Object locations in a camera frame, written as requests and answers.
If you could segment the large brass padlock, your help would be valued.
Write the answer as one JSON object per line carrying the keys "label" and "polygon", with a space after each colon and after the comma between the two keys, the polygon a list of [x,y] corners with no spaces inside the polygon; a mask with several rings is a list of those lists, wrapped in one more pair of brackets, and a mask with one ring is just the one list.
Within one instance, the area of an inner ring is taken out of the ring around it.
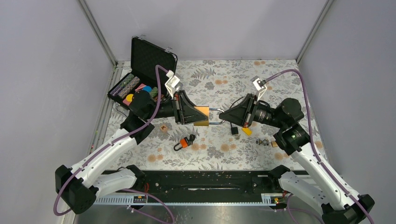
{"label": "large brass padlock", "polygon": [[195,109],[197,109],[199,112],[203,113],[205,116],[205,119],[203,121],[195,122],[193,123],[194,126],[214,126],[214,125],[221,125],[225,123],[224,120],[216,121],[216,122],[210,122],[209,115],[210,112],[224,112],[224,110],[220,108],[210,108],[208,106],[194,106]]}

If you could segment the black cable lock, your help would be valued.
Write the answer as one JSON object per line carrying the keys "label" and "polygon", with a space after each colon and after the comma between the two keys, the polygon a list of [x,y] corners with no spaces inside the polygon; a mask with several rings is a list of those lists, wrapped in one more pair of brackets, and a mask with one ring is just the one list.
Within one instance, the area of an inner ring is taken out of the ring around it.
{"label": "black cable lock", "polygon": [[[240,97],[238,99],[236,99],[230,106],[230,108],[232,108],[239,100],[243,99],[243,97]],[[230,122],[230,130],[231,130],[231,135],[237,139],[237,137],[239,136],[239,131],[238,128],[233,126],[233,124]]]}

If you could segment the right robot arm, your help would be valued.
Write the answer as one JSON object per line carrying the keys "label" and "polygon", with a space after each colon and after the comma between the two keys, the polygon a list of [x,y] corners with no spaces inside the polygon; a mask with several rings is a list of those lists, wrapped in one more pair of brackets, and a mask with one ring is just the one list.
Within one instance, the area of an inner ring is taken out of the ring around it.
{"label": "right robot arm", "polygon": [[219,114],[219,118],[241,127],[258,122],[278,128],[275,142],[287,155],[299,163],[316,183],[316,187],[300,179],[284,165],[271,170],[269,189],[282,189],[310,205],[322,217],[325,224],[358,224],[369,215],[375,202],[352,188],[330,166],[299,124],[304,117],[297,99],[286,98],[276,108],[248,94],[238,105]]}

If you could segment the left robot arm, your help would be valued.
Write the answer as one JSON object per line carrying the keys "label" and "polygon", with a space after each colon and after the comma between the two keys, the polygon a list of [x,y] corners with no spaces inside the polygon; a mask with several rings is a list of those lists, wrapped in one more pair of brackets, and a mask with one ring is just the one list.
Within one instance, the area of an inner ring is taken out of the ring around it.
{"label": "left robot arm", "polygon": [[177,91],[165,102],[161,98],[154,99],[145,90],[137,91],[129,104],[129,115],[108,141],[70,168],[61,165],[56,169],[54,214],[62,216],[70,211],[81,214],[97,198],[124,189],[141,191],[145,185],[144,174],[135,165],[112,174],[103,172],[148,137],[154,129],[151,123],[154,119],[167,117],[175,117],[176,123],[182,125],[208,120],[208,115],[197,109],[185,91]]}

